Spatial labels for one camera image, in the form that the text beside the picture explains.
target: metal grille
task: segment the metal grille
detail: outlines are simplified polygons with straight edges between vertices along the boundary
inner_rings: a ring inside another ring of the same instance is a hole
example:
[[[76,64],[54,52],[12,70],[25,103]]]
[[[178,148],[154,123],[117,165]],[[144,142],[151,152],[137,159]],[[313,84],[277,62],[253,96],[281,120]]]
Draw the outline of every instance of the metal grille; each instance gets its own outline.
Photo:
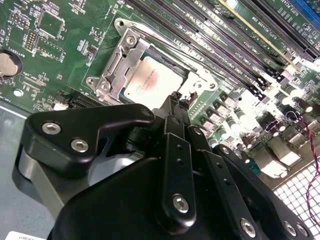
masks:
[[[320,240],[320,227],[316,226],[311,220],[306,202],[307,187],[312,180],[315,171],[315,165],[310,165],[295,177],[278,187],[274,193],[289,207],[289,209],[304,221],[314,235],[314,239]],[[310,190],[310,205],[316,218],[317,216],[320,217],[319,193],[320,182],[318,178],[318,180],[313,183],[313,188]]]

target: black mounting arm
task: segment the black mounting arm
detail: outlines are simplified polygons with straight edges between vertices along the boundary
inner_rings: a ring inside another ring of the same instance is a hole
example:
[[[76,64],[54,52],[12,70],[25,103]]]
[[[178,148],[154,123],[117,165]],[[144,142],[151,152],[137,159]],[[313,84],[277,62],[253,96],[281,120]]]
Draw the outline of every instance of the black mounting arm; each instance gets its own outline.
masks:
[[[180,98],[153,112],[129,104],[26,120],[12,177],[56,218],[48,239],[313,240],[231,149],[209,147]],[[143,157],[89,186],[97,156],[136,152]]]

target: sticker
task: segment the sticker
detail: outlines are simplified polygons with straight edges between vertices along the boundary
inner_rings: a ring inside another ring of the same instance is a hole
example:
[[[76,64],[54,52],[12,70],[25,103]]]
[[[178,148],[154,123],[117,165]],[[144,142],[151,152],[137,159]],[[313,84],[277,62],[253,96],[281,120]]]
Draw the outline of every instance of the sticker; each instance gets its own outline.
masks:
[[[45,240],[45,239],[19,233],[16,231],[11,231],[9,232],[8,236],[6,236],[5,240]]]

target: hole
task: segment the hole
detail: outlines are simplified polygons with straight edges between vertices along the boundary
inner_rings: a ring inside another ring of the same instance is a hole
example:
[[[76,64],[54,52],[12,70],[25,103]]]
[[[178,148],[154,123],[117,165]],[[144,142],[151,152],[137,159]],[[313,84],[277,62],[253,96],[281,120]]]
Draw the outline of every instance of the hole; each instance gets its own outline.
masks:
[[[125,23],[123,21],[118,21],[116,25],[122,29],[125,26]]]
[[[231,185],[231,183],[228,181],[228,179],[225,178],[225,179],[223,179],[223,181],[224,181],[224,183],[227,184],[228,186]]]
[[[216,163],[216,165],[220,168],[220,169],[223,169],[224,167],[220,164],[220,163]]]
[[[184,161],[181,158],[178,158],[176,162],[181,166],[184,164]]]

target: screw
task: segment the screw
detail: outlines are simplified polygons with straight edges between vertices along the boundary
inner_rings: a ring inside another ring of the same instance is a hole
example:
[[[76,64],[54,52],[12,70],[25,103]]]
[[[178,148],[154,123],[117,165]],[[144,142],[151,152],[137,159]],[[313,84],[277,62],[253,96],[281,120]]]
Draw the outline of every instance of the screw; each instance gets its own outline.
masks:
[[[42,125],[42,131],[46,134],[56,135],[61,132],[61,127],[54,122],[46,122]]]
[[[285,229],[292,235],[297,236],[297,232],[293,226],[291,226],[287,221],[284,222]]]
[[[146,115],[147,117],[151,116],[151,113],[146,109],[142,109],[141,112],[142,112],[143,115]]]
[[[84,153],[84,152],[88,151],[89,145],[85,140],[74,139],[71,142],[71,148],[78,153]]]
[[[210,85],[209,85],[209,88],[210,89],[214,89],[216,87],[216,85],[214,84],[214,83],[211,83]]]
[[[309,236],[308,232],[305,230],[303,226],[301,226],[299,223],[296,224],[297,228],[300,230],[300,232],[305,235],[306,237]]]
[[[189,211],[189,204],[182,196],[173,197],[173,206],[183,214],[186,214]]]
[[[24,91],[22,91],[21,89],[19,89],[19,88],[15,88],[14,90],[13,90],[13,95],[15,95],[16,97],[22,97],[23,95],[24,95],[25,93],[24,93]]]
[[[136,37],[133,35],[128,35],[125,40],[126,40],[126,43],[130,46],[135,45],[137,42]]]
[[[95,84],[95,81],[94,81],[92,78],[89,78],[88,84],[89,84],[90,86],[93,86],[93,85]]]
[[[229,150],[226,149],[225,147],[222,147],[221,149],[222,149],[222,151],[223,151],[225,154],[229,154],[229,153],[230,153]]]
[[[251,223],[245,219],[242,218],[241,221],[241,227],[245,231],[245,233],[250,237],[250,238],[255,238],[256,237],[256,230],[254,226],[251,225]]]
[[[198,128],[195,127],[194,131],[195,131],[196,134],[201,135],[201,131]]]

